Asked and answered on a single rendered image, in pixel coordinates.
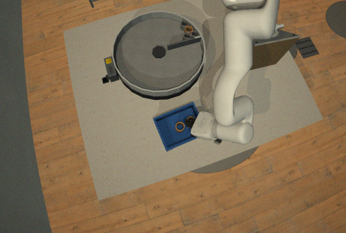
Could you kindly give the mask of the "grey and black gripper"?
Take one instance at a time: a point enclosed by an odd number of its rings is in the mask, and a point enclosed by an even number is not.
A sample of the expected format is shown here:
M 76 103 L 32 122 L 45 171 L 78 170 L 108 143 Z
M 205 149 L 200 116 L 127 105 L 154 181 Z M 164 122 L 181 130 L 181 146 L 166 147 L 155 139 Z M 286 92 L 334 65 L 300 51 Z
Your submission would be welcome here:
M 198 137 L 204 140 L 217 140 L 211 133 L 211 126 L 215 117 L 211 112 L 201 111 L 197 118 L 186 119 L 185 124 L 191 128 L 191 137 Z

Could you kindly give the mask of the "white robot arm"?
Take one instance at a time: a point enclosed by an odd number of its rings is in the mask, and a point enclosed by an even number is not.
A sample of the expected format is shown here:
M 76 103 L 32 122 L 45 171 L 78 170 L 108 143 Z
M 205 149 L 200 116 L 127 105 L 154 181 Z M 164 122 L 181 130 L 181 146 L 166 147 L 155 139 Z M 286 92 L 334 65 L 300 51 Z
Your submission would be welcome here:
M 254 104 L 250 97 L 234 98 L 236 88 L 253 65 L 253 40 L 279 35 L 280 0 L 222 0 L 232 12 L 223 20 L 224 67 L 213 93 L 214 143 L 248 144 L 254 136 Z

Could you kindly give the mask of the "grey metal bushing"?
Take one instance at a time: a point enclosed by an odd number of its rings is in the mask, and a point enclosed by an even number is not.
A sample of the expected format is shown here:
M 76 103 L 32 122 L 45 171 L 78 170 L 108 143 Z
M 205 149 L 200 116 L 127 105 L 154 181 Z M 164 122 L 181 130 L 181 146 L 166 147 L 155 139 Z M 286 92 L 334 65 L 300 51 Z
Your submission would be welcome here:
M 184 26 L 185 25 L 185 26 Z M 189 26 L 189 22 L 186 20 L 181 21 L 181 30 L 184 31 L 185 27 Z
M 189 32 L 186 32 L 186 33 L 184 33 L 184 35 L 183 35 L 183 40 L 186 40 L 187 38 L 188 39 L 190 39 L 191 38 L 191 33 L 189 33 Z
M 191 32 L 191 38 L 194 38 L 194 36 L 199 36 L 199 32 L 194 30 Z

